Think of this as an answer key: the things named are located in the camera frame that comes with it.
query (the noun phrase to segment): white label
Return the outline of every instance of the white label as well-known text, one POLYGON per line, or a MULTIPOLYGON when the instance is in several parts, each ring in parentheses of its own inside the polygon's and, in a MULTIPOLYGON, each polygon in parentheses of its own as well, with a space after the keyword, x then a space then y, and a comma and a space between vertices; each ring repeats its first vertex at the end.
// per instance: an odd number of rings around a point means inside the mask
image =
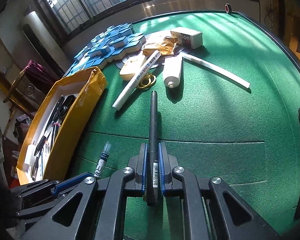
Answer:
POLYGON ((159 165, 153 163, 152 187, 158 187, 159 184, 159 165))

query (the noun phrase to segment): white paint marker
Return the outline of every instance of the white paint marker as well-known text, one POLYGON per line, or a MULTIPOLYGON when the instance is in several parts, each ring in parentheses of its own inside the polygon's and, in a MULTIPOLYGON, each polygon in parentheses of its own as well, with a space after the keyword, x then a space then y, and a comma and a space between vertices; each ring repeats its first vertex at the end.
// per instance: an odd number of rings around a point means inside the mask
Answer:
POLYGON ((131 95, 133 90, 139 84, 139 82, 146 75, 147 71, 154 65, 154 63, 161 56, 161 53, 158 50, 155 50, 154 53, 147 59, 147 61, 142 65, 140 70, 133 76, 133 78, 129 81, 126 87, 122 90, 121 94, 118 96, 117 100, 114 102, 112 107, 114 107, 117 111, 121 109, 125 101, 127 101, 128 97, 131 95))
POLYGON ((106 142, 103 147, 103 151, 101 152, 100 160, 96 166, 96 171, 94 172, 93 177, 99 179, 103 173, 103 169, 106 166, 107 160, 109 158, 109 152, 111 148, 111 143, 106 142))
POLYGON ((205 60, 200 59, 198 57, 194 57, 194 56, 189 55, 189 54, 183 54, 182 56, 184 58, 192 61, 192 62, 195 62, 197 64, 205 66, 205 67, 207 67, 209 69, 214 70, 215 72, 218 72, 218 73, 220 73, 220 74, 222 74, 222 75, 224 75, 224 76, 232 79, 233 81, 239 83, 240 85, 244 86, 245 88, 249 88, 249 86, 250 86, 249 82, 243 80, 242 78, 236 76, 235 74, 232 74, 231 72, 229 72, 229 71, 227 71, 227 70, 225 70, 225 69, 223 69, 221 67, 218 67, 217 65, 214 65, 214 64, 212 64, 212 63, 210 63, 208 61, 205 61, 205 60))

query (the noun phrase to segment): tube cap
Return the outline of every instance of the tube cap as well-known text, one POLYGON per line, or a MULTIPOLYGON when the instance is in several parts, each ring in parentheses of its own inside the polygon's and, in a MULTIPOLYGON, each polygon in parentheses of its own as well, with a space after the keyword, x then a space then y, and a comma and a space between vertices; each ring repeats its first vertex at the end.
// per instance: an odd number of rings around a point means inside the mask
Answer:
POLYGON ((169 86, 170 88, 174 88, 174 83, 173 83, 172 81, 169 81, 169 82, 168 82, 168 86, 169 86))

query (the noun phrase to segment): gold foil packet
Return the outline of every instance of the gold foil packet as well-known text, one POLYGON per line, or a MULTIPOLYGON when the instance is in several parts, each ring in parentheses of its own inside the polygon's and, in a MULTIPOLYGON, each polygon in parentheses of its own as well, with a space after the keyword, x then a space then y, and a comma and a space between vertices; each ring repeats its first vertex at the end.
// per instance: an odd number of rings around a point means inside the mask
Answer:
POLYGON ((143 55, 149 57, 155 50, 161 52, 161 55, 174 55, 173 51, 177 45, 175 38, 158 37, 157 40, 151 39, 142 46, 143 55))

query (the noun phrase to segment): red cloth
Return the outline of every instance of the red cloth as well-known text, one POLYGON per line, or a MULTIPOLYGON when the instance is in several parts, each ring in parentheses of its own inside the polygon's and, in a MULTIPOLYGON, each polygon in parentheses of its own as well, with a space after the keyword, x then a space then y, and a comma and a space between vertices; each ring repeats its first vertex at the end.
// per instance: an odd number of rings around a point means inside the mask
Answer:
POLYGON ((52 77, 44 66, 30 60, 25 67, 25 75, 29 81, 40 91, 47 94, 53 84, 57 81, 52 77))

